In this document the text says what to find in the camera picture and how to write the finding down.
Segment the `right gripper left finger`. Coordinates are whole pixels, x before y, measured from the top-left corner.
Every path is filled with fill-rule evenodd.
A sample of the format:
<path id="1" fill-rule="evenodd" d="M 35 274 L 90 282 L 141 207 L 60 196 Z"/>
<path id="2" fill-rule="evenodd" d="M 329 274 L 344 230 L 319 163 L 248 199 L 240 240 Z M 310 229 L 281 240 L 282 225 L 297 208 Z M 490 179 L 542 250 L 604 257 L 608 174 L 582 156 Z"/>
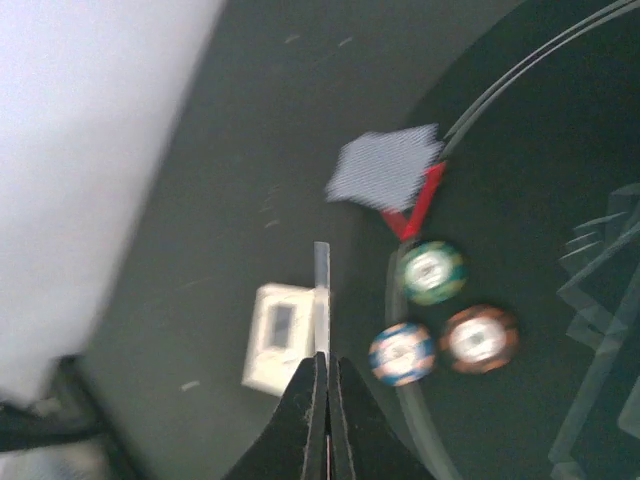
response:
<path id="1" fill-rule="evenodd" d="M 312 480 L 327 477 L 326 357 L 302 360 L 263 432 L 225 477 Z"/>

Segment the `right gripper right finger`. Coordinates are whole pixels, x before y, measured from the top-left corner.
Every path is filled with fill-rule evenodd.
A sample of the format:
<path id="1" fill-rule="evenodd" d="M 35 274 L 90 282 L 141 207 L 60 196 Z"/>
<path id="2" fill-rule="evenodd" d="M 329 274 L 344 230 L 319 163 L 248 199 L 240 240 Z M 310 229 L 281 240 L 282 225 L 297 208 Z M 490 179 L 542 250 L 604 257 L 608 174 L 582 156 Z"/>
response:
<path id="1" fill-rule="evenodd" d="M 361 375 L 346 358 L 330 357 L 328 415 L 333 479 L 433 477 L 391 429 Z"/>

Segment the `blue chips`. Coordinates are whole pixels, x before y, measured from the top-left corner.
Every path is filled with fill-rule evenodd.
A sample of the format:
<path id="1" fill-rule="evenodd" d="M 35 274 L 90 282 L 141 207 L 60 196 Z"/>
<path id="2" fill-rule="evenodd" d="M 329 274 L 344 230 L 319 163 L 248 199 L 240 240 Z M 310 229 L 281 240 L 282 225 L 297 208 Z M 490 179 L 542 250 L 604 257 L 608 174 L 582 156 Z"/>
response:
<path id="1" fill-rule="evenodd" d="M 422 325 L 398 323 L 386 328 L 369 348 L 370 368 L 381 382 L 398 387 L 430 374 L 436 358 L 435 342 Z"/>

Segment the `red chips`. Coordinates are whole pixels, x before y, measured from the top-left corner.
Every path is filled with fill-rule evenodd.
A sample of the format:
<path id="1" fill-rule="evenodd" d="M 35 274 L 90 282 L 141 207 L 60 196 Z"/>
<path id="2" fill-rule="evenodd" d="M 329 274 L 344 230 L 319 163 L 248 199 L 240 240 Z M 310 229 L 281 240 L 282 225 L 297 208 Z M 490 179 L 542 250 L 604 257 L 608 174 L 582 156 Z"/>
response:
<path id="1" fill-rule="evenodd" d="M 490 305 L 474 305 L 449 318 L 439 340 L 449 366 L 462 374 L 485 374 L 507 365 L 518 345 L 516 317 Z"/>

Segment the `green chips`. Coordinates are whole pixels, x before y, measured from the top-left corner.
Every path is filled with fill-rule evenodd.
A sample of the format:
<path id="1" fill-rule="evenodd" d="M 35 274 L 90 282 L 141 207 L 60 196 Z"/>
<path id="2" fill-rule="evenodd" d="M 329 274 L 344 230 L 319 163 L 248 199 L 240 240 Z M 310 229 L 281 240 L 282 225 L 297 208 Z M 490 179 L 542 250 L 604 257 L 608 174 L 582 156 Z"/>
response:
<path id="1" fill-rule="evenodd" d="M 461 253 L 443 241 L 422 243 L 400 259 L 399 279 L 409 301 L 434 305 L 455 296 L 467 280 Z"/>

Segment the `single card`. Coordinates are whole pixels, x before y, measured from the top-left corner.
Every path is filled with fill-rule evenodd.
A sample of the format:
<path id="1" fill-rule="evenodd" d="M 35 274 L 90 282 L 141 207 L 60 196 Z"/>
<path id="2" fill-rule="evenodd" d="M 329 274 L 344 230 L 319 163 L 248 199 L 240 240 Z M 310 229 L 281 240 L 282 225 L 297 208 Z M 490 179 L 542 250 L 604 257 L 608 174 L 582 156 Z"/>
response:
<path id="1" fill-rule="evenodd" d="M 330 350 L 330 245 L 314 243 L 314 343 L 329 357 Z"/>

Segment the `red triangular all-in button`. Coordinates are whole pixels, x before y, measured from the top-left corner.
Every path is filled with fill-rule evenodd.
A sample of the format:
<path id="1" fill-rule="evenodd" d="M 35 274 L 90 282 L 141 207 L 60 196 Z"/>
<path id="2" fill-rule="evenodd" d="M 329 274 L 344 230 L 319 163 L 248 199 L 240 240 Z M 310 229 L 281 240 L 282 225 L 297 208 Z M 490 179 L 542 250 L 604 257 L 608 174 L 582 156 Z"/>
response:
<path id="1" fill-rule="evenodd" d="M 426 171 L 424 184 L 418 193 L 414 208 L 408 218 L 401 212 L 380 212 L 382 219 L 401 242 L 416 237 L 420 232 L 445 169 L 446 161 L 442 161 L 434 164 Z"/>

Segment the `dealt cards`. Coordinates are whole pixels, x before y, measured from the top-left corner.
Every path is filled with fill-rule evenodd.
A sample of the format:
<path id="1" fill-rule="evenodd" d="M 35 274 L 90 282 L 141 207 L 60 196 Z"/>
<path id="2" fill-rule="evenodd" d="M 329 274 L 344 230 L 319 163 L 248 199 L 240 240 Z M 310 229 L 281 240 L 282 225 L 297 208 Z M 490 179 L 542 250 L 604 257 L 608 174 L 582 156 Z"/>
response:
<path id="1" fill-rule="evenodd" d="M 369 132 L 344 145 L 325 187 L 329 202 L 351 201 L 378 211 L 402 212 L 413 204 L 442 143 L 438 126 Z"/>

